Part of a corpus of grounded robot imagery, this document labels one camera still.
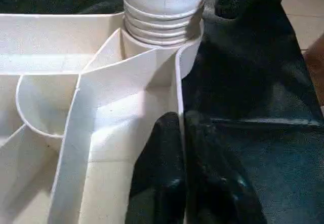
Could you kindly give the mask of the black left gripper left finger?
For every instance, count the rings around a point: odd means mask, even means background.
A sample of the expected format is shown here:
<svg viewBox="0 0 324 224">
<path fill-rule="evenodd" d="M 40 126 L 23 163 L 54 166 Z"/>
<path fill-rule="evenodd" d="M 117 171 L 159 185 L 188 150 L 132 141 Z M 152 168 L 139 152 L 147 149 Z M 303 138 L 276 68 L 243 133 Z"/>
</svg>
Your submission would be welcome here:
<svg viewBox="0 0 324 224">
<path fill-rule="evenodd" d="M 179 118 L 162 115 L 138 157 L 132 176 L 128 223 L 183 223 L 185 169 Z"/>
</svg>

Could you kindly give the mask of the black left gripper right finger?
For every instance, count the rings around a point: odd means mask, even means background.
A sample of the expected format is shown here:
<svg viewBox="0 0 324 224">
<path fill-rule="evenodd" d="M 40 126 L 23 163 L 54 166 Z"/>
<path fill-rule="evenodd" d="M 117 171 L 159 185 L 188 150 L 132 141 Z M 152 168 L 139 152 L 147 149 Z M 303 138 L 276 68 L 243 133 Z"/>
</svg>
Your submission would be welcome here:
<svg viewBox="0 0 324 224">
<path fill-rule="evenodd" d="M 185 114 L 189 223 L 267 223 L 248 174 L 220 128 L 197 111 Z"/>
</svg>

